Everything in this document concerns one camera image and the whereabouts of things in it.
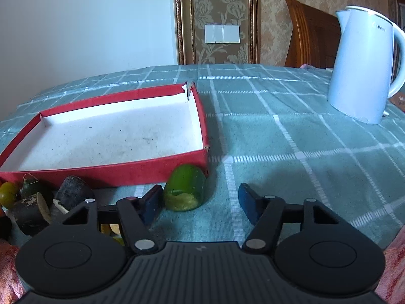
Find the tablecloth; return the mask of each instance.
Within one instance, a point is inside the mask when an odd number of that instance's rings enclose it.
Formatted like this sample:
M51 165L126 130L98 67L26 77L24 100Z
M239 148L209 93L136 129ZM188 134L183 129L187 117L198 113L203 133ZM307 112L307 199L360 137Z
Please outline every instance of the tablecloth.
M0 122L0 150L40 110L136 88L195 81L210 141L208 201L184 213L164 210L151 231L179 241L242 243L250 230L240 183L287 203L313 197L381 247L405 223L405 116L367 125L326 99L331 72L263 65L157 66L105 74L48 89ZM152 184L96 190L99 205L142 196ZM286 225L281 237L298 230ZM13 228L11 243L28 237Z

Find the electric kettle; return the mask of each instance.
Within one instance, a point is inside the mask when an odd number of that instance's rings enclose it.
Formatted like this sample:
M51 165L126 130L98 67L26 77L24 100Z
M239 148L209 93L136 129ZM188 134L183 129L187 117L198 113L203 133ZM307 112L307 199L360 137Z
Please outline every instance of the electric kettle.
M405 82L405 33L373 10L348 6L336 12L341 38L332 72L328 102L361 122L378 124L388 98ZM394 38L400 65L391 83Z

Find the light switch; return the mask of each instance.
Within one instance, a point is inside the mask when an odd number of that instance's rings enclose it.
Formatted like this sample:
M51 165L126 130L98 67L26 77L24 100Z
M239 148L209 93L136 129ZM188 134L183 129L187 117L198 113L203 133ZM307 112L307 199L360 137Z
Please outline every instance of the light switch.
M223 25L214 25L214 37L215 37L215 43L224 42L224 26Z
M224 43L240 43L238 25L224 25Z
M205 25L205 43L223 43L224 27L223 25Z
M205 25L205 43L215 43L215 36L214 36L214 26L215 25Z

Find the gold frame trim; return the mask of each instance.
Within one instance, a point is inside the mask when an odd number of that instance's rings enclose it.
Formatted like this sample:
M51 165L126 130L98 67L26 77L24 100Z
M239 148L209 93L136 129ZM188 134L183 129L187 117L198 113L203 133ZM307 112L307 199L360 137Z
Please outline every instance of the gold frame trim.
M248 63L260 63L260 0L249 0Z
M195 64L193 0L175 0L175 13L179 64Z
M260 0L248 0L248 63L260 63ZM177 57L180 65L196 63L193 0L175 0Z

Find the red cloth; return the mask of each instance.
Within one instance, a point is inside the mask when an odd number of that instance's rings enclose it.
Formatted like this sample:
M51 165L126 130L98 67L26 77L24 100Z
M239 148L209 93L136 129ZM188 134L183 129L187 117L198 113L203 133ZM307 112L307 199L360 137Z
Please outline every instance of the red cloth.
M12 304L25 293L15 270L17 253L18 247L0 239L0 304Z
M386 266L375 292L389 304L405 304L405 226L384 255Z

